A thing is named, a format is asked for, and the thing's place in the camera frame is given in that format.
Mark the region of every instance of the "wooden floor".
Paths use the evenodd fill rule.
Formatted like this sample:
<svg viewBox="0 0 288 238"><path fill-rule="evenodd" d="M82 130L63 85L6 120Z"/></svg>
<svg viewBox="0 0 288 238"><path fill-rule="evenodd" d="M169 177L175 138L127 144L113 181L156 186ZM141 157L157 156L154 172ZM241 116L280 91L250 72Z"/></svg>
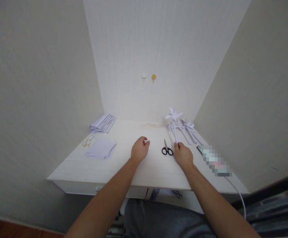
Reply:
<svg viewBox="0 0 288 238"><path fill-rule="evenodd" d="M63 235L0 221L0 238L1 237L61 238Z"/></svg>

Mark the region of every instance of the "scissors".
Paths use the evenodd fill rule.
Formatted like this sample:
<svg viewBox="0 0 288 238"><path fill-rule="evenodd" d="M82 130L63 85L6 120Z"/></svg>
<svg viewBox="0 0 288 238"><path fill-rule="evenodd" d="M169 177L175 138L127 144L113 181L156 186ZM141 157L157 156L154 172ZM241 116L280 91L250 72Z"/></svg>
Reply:
<svg viewBox="0 0 288 238"><path fill-rule="evenodd" d="M172 151L170 148L167 147L167 144L166 144L166 140L165 140L165 139L164 139L164 143L165 143L165 147L162 149L163 155L167 155L167 154L173 155L174 153L173 153L173 151Z"/></svg>

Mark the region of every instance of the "charging cable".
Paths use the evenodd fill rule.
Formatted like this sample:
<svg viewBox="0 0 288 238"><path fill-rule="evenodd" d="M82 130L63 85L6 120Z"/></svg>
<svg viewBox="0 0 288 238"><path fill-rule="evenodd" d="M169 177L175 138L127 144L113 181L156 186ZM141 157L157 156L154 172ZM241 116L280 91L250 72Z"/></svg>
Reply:
<svg viewBox="0 0 288 238"><path fill-rule="evenodd" d="M230 182L230 180L229 179L227 179L226 177L225 177L225 179L226 180L228 180L228 182L234 187L234 189L239 193L239 191L238 191L238 189L232 184L232 182ZM244 211L244 218L245 218L245 220L247 219L247 215L246 215L246 206L244 205L244 201L243 201L243 198L242 198L242 196L241 196L241 194L239 193L239 195L240 195L240 198L241 198L241 201L242 201L242 205L243 205L243 211Z"/></svg>

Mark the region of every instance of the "stack of paper squares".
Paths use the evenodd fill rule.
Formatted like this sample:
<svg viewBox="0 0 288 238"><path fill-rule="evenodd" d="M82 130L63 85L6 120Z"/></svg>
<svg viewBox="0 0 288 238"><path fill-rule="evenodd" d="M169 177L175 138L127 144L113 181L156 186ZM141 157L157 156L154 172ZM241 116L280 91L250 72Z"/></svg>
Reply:
<svg viewBox="0 0 288 238"><path fill-rule="evenodd" d="M96 159L110 158L115 145L116 142L113 140L99 139L87 150L85 155L86 157Z"/></svg>
<svg viewBox="0 0 288 238"><path fill-rule="evenodd" d="M90 131L93 133L96 132L109 133L115 120L116 117L112 116L111 114L109 113L104 114L90 126Z"/></svg>

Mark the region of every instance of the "desk surface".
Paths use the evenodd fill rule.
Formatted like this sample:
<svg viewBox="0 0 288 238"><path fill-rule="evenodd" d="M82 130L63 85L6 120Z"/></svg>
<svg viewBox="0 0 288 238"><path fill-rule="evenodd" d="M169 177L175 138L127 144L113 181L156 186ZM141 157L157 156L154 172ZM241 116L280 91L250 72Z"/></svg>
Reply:
<svg viewBox="0 0 288 238"><path fill-rule="evenodd" d="M208 181L221 193L237 193L224 177L216 177L203 161L196 144L188 145L180 130L176 130L178 141L188 146L194 155L194 164ZM87 149L82 142L48 177L49 180L69 180L93 183L107 183L126 163L131 155L131 148L140 136L146 136L150 141L150 149L146 158L138 166L131 185L168 188L176 190L191 190L187 178L176 163L173 156L163 155L164 139L168 147L173 149L174 136L162 123L148 123L117 119L110 133L91 133L87 136L96 139L116 141L112 157L108 159L91 159L85 156ZM249 191L233 174L228 178L239 190L247 194Z"/></svg>

